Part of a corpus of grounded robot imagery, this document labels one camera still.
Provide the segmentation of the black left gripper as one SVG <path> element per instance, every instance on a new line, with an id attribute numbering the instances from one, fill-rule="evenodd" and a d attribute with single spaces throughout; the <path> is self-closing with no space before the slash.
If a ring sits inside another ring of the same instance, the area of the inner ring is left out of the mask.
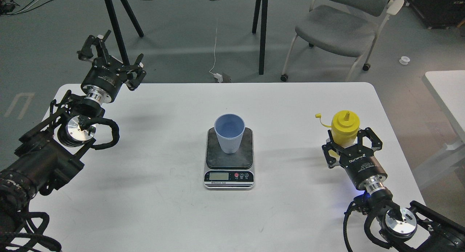
<path id="1" fill-rule="evenodd" d="M 143 53 L 138 55 L 133 65 L 112 64 L 105 45 L 110 34 L 108 30 L 105 35 L 89 35 L 81 50 L 77 51 L 79 60 L 92 64 L 80 86 L 85 93 L 84 98 L 98 104 L 115 101 L 123 84 L 131 91 L 136 90 L 146 76 Z"/>

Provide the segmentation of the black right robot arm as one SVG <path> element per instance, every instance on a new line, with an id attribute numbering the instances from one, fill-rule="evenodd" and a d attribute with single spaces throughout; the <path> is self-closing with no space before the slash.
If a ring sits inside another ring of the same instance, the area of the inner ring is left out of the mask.
<path id="1" fill-rule="evenodd" d="M 387 173 L 374 156 L 382 149 L 382 141 L 371 128 L 360 129 L 357 143 L 344 148 L 329 131 L 322 150 L 329 168 L 341 166 L 354 187 L 363 191 L 344 212 L 343 238 L 347 251 L 352 251 L 347 223 L 353 211 L 366 216 L 364 232 L 379 247 L 399 252 L 463 252 L 465 229 L 417 201 L 405 208 L 394 203 L 391 191 L 384 186 Z"/>

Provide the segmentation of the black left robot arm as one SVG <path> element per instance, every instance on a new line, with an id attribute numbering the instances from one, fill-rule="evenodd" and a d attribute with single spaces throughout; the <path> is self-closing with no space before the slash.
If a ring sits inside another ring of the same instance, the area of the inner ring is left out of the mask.
<path id="1" fill-rule="evenodd" d="M 89 150 L 115 146 L 119 127 L 104 118 L 104 103 L 115 100 L 122 85 L 136 90 L 146 76 L 143 54 L 130 65 L 111 56 L 105 35 L 90 35 L 78 58 L 90 61 L 91 69 L 80 88 L 82 96 L 66 91 L 60 101 L 50 103 L 49 116 L 19 140 L 18 159 L 1 171 L 1 251 L 34 251 L 36 245 L 60 252 L 60 243 L 44 235 L 50 217 L 30 212 L 30 201 L 49 195 L 69 183 L 84 167 L 81 161 Z"/>

